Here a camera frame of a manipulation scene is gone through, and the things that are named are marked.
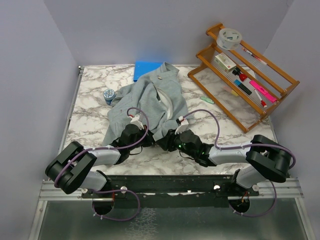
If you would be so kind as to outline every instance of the gray wall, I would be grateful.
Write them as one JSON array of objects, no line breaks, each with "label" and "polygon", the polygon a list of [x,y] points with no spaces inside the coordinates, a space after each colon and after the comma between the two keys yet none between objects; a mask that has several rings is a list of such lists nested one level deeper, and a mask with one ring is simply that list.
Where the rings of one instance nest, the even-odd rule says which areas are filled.
[{"label": "gray wall", "polygon": [[272,114],[281,144],[291,149],[309,217],[320,239],[320,1],[295,0],[265,56],[301,83]]},{"label": "gray wall", "polygon": [[41,0],[1,1],[0,234],[27,239],[57,154],[77,63]]},{"label": "gray wall", "polygon": [[81,65],[198,63],[218,22],[264,52],[291,0],[44,0]]}]

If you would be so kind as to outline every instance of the gray fabric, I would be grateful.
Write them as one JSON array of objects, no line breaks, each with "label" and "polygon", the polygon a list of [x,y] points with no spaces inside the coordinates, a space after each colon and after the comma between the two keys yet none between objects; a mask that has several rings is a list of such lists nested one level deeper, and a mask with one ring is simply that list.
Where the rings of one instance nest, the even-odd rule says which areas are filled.
[{"label": "gray fabric", "polygon": [[[163,138],[169,129],[176,129],[178,127],[176,119],[188,112],[187,103],[182,96],[182,88],[177,79],[178,72],[177,68],[164,62],[156,70],[139,77],[136,83],[122,87],[111,102],[114,107],[108,112],[109,128],[102,145],[106,146],[120,137],[126,125],[130,123],[131,119],[127,116],[127,109],[130,107],[136,107],[145,112],[155,141]],[[159,101],[159,91],[164,92],[172,102],[173,112],[170,119],[167,119],[167,107]],[[132,109],[129,113],[135,115],[138,111]]]}]

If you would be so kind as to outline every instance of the marble tabletop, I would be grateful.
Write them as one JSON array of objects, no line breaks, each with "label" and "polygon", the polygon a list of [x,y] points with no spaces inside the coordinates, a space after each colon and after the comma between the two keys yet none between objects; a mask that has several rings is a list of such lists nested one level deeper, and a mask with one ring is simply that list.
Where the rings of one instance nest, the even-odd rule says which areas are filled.
[{"label": "marble tabletop", "polygon": [[[183,89],[183,97],[186,100],[189,112],[196,109],[207,109],[218,118],[220,124],[220,144],[239,144],[250,141],[254,135],[262,134],[274,139],[272,128],[268,120],[263,121],[248,133],[242,130],[216,105],[200,99],[203,91],[188,78],[188,72],[195,66],[176,65],[179,69],[178,80]],[[106,89],[119,90],[121,87],[133,83],[134,65],[108,65],[86,66],[77,93],[75,106],[69,124],[65,147],[71,141],[78,141],[86,147],[98,147],[106,134],[109,126],[107,117],[111,106],[107,105],[103,98]],[[220,78],[211,71],[203,71],[196,76],[202,84],[211,85],[216,89]],[[219,93],[228,102],[230,93]],[[254,111],[241,105],[241,98],[237,98],[236,109],[233,109],[242,122],[250,125],[254,122]],[[191,119],[191,129],[205,143],[213,143],[217,135],[217,126],[210,115],[205,112],[197,112]],[[215,167],[203,167],[195,161],[183,158],[178,151],[166,152],[158,146],[146,147],[141,154],[131,155],[119,165],[102,165],[92,168],[101,170],[106,175],[211,175],[233,174],[235,170],[246,167],[245,163],[226,163]]]}]

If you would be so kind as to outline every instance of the green eraser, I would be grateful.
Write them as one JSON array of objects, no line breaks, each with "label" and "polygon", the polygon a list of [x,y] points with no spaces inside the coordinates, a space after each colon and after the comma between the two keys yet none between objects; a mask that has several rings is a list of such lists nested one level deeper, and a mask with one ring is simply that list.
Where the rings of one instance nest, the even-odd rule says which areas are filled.
[{"label": "green eraser", "polygon": [[209,103],[209,104],[215,104],[215,102],[212,101],[212,99],[207,97],[207,96],[202,96],[202,97],[200,97],[200,99],[205,101],[205,102],[207,102],[207,103]]}]

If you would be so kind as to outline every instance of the wooden shelf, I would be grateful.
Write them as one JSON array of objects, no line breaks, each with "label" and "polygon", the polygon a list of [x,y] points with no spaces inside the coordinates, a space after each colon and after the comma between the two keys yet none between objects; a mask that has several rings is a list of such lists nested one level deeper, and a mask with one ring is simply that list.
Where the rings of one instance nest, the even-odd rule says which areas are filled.
[{"label": "wooden shelf", "polygon": [[[247,133],[251,129],[253,129],[256,125],[258,125],[262,120],[264,120],[266,117],[268,117],[275,108],[288,96],[288,94],[300,83],[299,81],[293,79],[291,76],[289,76],[286,72],[281,70],[278,66],[276,66],[274,63],[272,63],[269,59],[264,57],[262,54],[260,54],[258,51],[256,51],[253,47],[251,47],[249,44],[241,41],[240,45],[242,45],[244,48],[248,49],[250,52],[252,52],[255,56],[259,57],[261,60],[263,60],[266,65],[259,66],[260,63],[254,62],[255,59],[251,55],[244,55],[238,50],[224,50],[217,46],[217,37],[219,34],[219,31],[223,29],[224,26],[222,23],[219,23],[217,25],[214,25],[210,27],[206,34],[208,36],[211,36],[213,38],[212,44],[210,44],[205,49],[199,51],[196,54],[196,57],[202,61],[202,64],[197,67],[196,69],[190,71],[188,73],[188,76],[245,132]],[[255,99],[253,97],[252,93],[251,95],[247,95],[242,89],[240,89],[237,85],[235,85],[234,80],[237,78],[235,77],[231,72],[225,73],[221,70],[218,64],[214,62],[214,57],[217,54],[225,53],[228,55],[228,57],[236,63],[237,67],[241,70],[243,74],[248,76],[249,80],[255,81],[257,84],[259,84],[261,87],[263,87],[265,90],[268,91],[268,93],[276,98],[276,101],[274,103],[268,102],[268,107],[264,108],[261,106],[261,103],[259,100]],[[244,69],[243,65],[251,69],[256,76],[253,76],[250,74],[246,69]],[[245,127],[223,104],[218,101],[216,97],[214,97],[195,77],[195,74],[199,73],[200,71],[204,70],[205,68],[210,69],[213,71],[216,75],[218,75],[230,88],[232,88],[243,100],[245,100],[259,115],[260,118],[251,126]],[[283,79],[286,84],[289,84],[286,88],[284,88],[282,85],[280,85],[278,82],[274,82],[272,79],[274,76],[278,75],[279,78]]]}]

